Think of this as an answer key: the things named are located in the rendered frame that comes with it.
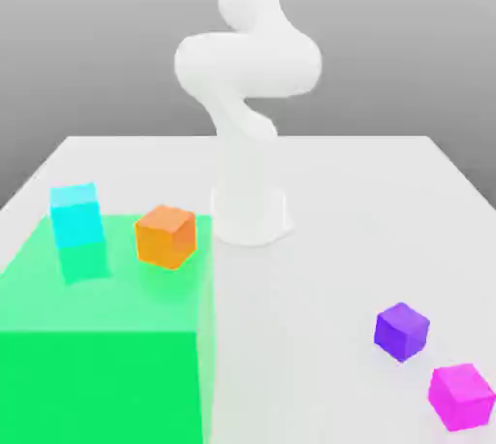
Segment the small orange cube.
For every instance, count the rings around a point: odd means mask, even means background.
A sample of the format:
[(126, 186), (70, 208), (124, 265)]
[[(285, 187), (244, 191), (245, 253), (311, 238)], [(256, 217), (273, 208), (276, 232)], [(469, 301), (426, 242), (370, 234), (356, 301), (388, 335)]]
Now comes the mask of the small orange cube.
[(135, 223), (138, 258), (177, 270), (197, 250), (197, 220), (192, 211), (158, 205)]

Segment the small cyan cube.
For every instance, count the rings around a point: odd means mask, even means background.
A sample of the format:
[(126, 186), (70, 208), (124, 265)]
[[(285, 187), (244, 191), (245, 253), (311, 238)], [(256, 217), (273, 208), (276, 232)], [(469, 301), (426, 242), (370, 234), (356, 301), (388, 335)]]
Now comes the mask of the small cyan cube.
[(51, 188), (50, 219), (58, 249), (105, 240), (100, 205), (93, 182)]

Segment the small purple cube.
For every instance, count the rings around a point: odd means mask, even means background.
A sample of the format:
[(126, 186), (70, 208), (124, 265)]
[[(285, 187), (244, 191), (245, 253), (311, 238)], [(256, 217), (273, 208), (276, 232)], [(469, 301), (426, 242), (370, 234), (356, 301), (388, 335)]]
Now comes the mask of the small purple cube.
[(374, 342), (404, 363), (423, 349), (429, 327), (428, 318), (399, 302), (377, 315)]

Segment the small magenta cube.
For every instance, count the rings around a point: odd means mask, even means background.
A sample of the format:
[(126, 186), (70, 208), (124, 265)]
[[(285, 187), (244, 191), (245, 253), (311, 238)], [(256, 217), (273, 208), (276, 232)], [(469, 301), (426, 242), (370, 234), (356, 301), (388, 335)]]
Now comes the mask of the small magenta cube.
[(487, 425), (496, 403), (496, 393), (473, 364), (435, 368), (427, 397), (448, 431)]

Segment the large green box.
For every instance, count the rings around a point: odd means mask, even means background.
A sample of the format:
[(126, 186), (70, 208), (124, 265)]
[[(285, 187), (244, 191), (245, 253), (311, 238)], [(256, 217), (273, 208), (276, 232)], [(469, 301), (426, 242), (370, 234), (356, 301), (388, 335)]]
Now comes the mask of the large green box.
[(177, 270), (138, 259), (135, 221), (58, 249), (43, 218), (0, 273), (0, 444), (209, 444), (211, 220)]

